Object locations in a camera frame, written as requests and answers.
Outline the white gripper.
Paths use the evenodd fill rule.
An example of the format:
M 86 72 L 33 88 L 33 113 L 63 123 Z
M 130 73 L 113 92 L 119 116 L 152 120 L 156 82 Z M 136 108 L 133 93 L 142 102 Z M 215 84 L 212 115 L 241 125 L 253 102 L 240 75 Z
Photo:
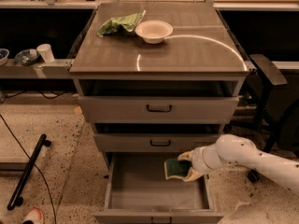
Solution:
M 212 170 L 221 168 L 225 161 L 219 156 L 215 145 L 197 147 L 178 156 L 178 161 L 192 161 L 192 167 L 184 177 L 185 182 L 193 182 Z

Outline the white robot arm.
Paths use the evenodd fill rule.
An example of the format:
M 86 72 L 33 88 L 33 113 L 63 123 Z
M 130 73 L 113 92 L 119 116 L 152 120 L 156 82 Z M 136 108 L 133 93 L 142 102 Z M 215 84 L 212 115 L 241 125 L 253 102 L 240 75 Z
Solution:
M 247 138 L 224 134 L 212 145 L 180 154 L 178 160 L 192 164 L 187 176 L 183 178 L 186 182 L 218 168 L 240 165 L 257 171 L 299 195 L 299 162 L 263 152 Z

